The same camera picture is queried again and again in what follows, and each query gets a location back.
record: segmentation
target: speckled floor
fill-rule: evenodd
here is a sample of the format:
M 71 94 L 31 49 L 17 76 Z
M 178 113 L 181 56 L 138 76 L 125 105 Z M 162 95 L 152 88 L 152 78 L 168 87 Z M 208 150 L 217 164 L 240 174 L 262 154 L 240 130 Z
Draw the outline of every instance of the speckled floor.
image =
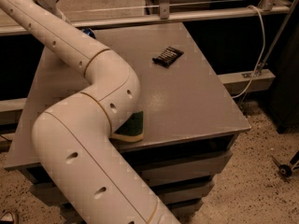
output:
M 62 0 L 59 4 L 73 21 L 83 16 L 83 13 L 73 12 L 78 9 L 76 6 L 87 9 L 85 6 L 92 0 L 76 1 Z M 142 6 L 142 0 L 136 1 L 132 4 Z M 104 15 L 93 12 L 93 16 Z M 204 198 L 201 209 L 190 217 L 182 217 L 181 223 L 299 223 L 299 172 L 287 182 L 278 175 L 278 168 L 271 159 L 274 155 L 281 162 L 289 163 L 299 148 L 299 129 L 278 134 L 272 120 L 256 102 L 245 105 L 245 114 L 251 131 L 237 138 L 232 147 L 234 156 L 223 172 L 214 177 L 215 187 Z M 7 145 L 3 139 L 0 144 L 3 148 Z M 0 149 L 0 215 L 11 210 L 19 213 L 20 223 L 65 223 L 58 207 L 46 206 L 29 192 L 31 183 L 19 171 L 3 169 L 6 155 Z

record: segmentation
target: shoe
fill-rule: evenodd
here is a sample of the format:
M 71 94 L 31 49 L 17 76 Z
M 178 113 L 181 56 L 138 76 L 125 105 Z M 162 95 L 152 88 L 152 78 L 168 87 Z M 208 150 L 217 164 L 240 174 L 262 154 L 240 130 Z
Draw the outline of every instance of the shoe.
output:
M 6 212 L 0 218 L 0 224 L 18 224 L 19 217 L 14 212 Z

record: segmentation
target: horizontal metal bar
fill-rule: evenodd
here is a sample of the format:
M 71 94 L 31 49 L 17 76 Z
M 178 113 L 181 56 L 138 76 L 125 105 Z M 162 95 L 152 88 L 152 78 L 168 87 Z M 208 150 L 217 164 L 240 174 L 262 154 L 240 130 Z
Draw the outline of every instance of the horizontal metal bar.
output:
M 262 15 L 288 13 L 289 8 L 284 6 L 273 7 L 271 11 L 262 11 Z M 93 29 L 108 29 L 118 27 L 130 27 L 139 25 L 153 25 L 162 23 L 182 22 L 182 21 L 206 21 L 219 19 L 232 19 L 256 16 L 257 13 L 247 7 L 199 10 L 189 12 L 171 13 L 169 19 L 162 20 L 159 15 L 145 15 L 132 18 L 117 18 L 96 21 L 73 21 L 75 27 L 91 27 Z M 27 32 L 20 26 L 0 27 L 0 35 L 23 35 Z

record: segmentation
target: screw hole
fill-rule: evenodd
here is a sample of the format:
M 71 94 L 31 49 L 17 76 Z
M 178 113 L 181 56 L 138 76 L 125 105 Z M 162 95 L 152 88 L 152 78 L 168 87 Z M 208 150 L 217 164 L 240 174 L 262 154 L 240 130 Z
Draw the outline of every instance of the screw hole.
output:
M 94 193 L 94 195 L 93 195 L 94 199 L 100 199 L 103 196 L 105 191 L 107 191 L 106 187 L 100 188 L 98 191 L 96 191 Z
M 130 91 L 130 90 L 128 90 L 128 91 L 127 91 L 127 94 L 129 95 L 129 98 L 130 98 L 130 99 L 132 99 L 132 98 L 133 98 L 133 95 L 132 95 L 132 93 L 131 93 L 131 91 Z
M 67 164 L 70 164 L 70 163 L 72 163 L 74 160 L 75 160 L 75 158 L 78 156 L 78 153 L 77 152 L 74 152 L 74 153 L 71 153 L 67 158 L 66 158 L 66 163 Z
M 116 106 L 114 106 L 114 104 L 110 104 L 110 108 L 112 109 L 113 113 L 117 113 L 117 109 Z

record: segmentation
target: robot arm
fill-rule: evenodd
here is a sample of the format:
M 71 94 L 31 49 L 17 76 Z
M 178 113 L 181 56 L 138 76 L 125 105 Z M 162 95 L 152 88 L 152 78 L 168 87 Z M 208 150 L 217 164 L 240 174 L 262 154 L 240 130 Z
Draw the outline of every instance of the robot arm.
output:
M 108 139 L 138 100 L 131 66 L 32 0 L 0 0 L 0 8 L 91 84 L 48 108 L 32 131 L 41 164 L 68 201 L 87 223 L 178 223 Z

